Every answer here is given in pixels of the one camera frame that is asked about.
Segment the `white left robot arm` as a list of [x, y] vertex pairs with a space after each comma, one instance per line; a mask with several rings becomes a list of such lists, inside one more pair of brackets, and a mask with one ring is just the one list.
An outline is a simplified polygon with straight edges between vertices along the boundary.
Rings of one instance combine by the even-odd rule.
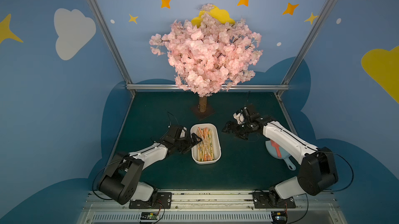
[[185, 154], [203, 141], [197, 134], [191, 134], [186, 127], [170, 125], [168, 131], [153, 145], [136, 151], [117, 153], [112, 161], [101, 171], [103, 175], [93, 192], [99, 191], [120, 205], [129, 201], [157, 205], [158, 190], [144, 182], [140, 177], [144, 169], [161, 161], [174, 152]]

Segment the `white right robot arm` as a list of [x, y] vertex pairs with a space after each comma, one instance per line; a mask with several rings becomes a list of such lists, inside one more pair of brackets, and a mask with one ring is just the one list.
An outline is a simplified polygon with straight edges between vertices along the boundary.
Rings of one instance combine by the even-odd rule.
[[274, 201], [286, 200], [293, 196], [309, 194], [316, 196], [338, 182], [334, 154], [326, 147], [318, 148], [286, 129], [272, 117], [261, 116], [253, 104], [243, 107], [222, 129], [247, 140], [250, 133], [261, 133], [270, 141], [286, 150], [300, 165], [297, 176], [283, 181], [269, 189]]

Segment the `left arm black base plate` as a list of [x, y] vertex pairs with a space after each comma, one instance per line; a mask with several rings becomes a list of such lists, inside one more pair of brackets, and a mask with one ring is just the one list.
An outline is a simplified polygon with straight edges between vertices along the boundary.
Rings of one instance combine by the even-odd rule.
[[130, 200], [129, 209], [170, 209], [172, 201], [171, 192], [156, 192], [148, 201]]

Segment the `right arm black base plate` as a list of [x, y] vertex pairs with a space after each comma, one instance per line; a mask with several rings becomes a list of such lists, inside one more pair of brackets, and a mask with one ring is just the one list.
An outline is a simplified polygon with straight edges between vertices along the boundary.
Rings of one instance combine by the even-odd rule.
[[294, 209], [296, 204], [294, 199], [281, 199], [275, 192], [255, 190], [252, 193], [253, 203], [256, 209]]

